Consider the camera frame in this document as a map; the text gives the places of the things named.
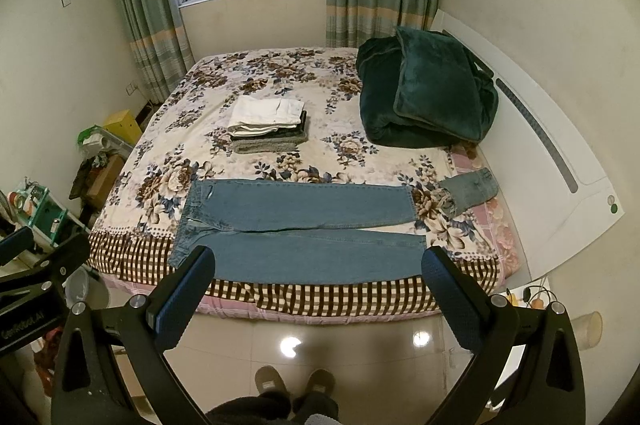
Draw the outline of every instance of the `dark green blanket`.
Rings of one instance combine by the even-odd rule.
[[[478,142],[494,121],[493,81],[452,37],[398,28],[395,37],[361,45],[356,68],[360,117],[373,143],[424,148]]]

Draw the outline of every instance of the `floral bedspread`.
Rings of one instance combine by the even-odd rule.
[[[502,208],[492,201],[452,220],[439,209],[438,180],[482,166],[473,149],[371,144],[358,111],[355,59],[350,48],[259,50],[201,59],[154,115],[118,177],[90,237],[92,265],[132,283],[132,291],[156,285],[172,271],[166,259],[191,182],[198,178],[410,185],[419,219],[382,230],[424,235],[426,245],[446,248],[486,291],[498,287],[518,267],[510,230],[494,217]],[[308,142],[288,153],[232,153],[225,127],[241,95],[303,100]],[[229,308],[246,304],[259,310],[251,316],[276,312],[310,322],[389,320],[436,309],[421,277],[353,286],[213,281],[207,296],[209,304],[216,299],[222,313],[228,302]]]

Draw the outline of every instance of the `glossy floor tile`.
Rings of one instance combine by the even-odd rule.
[[[203,411],[257,395],[263,365],[276,367],[293,395],[324,367],[336,377],[334,399],[348,425],[425,423],[446,394],[449,359],[441,317],[304,326],[200,314],[165,356]]]

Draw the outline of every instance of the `folded clothes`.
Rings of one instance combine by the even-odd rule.
[[[486,167],[443,179],[440,186],[446,191],[440,208],[450,218],[498,195],[498,182]]]
[[[234,105],[226,130],[232,136],[259,136],[300,123],[305,103],[287,98],[257,100],[241,96]]]
[[[238,154],[255,152],[291,152],[308,140],[306,110],[302,111],[300,123],[293,129],[280,128],[256,137],[231,137],[231,150]]]

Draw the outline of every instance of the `checkered bed skirt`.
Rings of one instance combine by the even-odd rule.
[[[94,231],[89,236],[89,264],[123,281],[156,285],[174,271],[167,264],[174,240],[171,237],[132,238]],[[491,293],[500,278],[497,256],[475,261],[456,261]],[[207,295],[255,304],[262,310],[308,317],[402,315],[431,312],[437,305],[421,276],[353,285],[257,284],[214,280]]]

